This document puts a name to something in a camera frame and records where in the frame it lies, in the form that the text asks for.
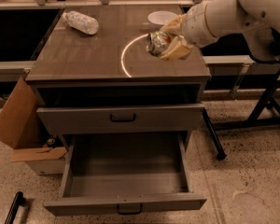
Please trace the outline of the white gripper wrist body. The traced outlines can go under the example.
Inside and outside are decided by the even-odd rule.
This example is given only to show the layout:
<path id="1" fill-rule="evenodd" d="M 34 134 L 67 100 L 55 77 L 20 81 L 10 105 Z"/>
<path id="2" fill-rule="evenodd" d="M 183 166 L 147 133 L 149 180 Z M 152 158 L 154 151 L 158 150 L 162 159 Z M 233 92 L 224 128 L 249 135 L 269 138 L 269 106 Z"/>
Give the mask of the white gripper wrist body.
<path id="1" fill-rule="evenodd" d="M 210 30 L 207 19 L 208 8 L 217 5 L 216 1 L 202 2 L 189 9 L 181 23 L 182 36 L 191 44 L 198 48 L 204 48 L 218 41 Z"/>

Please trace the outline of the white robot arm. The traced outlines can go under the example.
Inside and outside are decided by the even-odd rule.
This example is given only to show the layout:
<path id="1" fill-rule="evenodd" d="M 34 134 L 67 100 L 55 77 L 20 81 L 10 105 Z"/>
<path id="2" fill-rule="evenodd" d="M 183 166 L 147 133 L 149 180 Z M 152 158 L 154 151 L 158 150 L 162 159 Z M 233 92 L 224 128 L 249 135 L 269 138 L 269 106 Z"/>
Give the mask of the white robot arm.
<path id="1" fill-rule="evenodd" d="M 222 36 L 241 34 L 256 62 L 280 61 L 280 0 L 211 0 L 201 2 L 166 23 L 161 30 L 172 37 L 160 58 L 175 60 L 194 46 L 204 48 Z"/>

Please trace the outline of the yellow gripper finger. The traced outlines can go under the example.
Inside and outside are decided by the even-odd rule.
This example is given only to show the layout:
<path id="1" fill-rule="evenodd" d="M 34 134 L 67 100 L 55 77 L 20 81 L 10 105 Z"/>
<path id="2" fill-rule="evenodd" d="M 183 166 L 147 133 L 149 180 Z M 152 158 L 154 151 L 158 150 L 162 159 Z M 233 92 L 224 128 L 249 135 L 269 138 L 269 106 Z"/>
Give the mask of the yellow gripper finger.
<path id="1" fill-rule="evenodd" d="M 176 18 L 168 21 L 166 24 L 160 28 L 161 32 L 171 34 L 171 35 L 181 35 L 182 34 L 182 23 L 185 18 L 185 14 L 178 15 Z"/>
<path id="2" fill-rule="evenodd" d="M 192 52 L 193 46 L 183 37 L 176 36 L 168 48 L 163 51 L 160 58 L 165 61 L 184 60 Z"/>

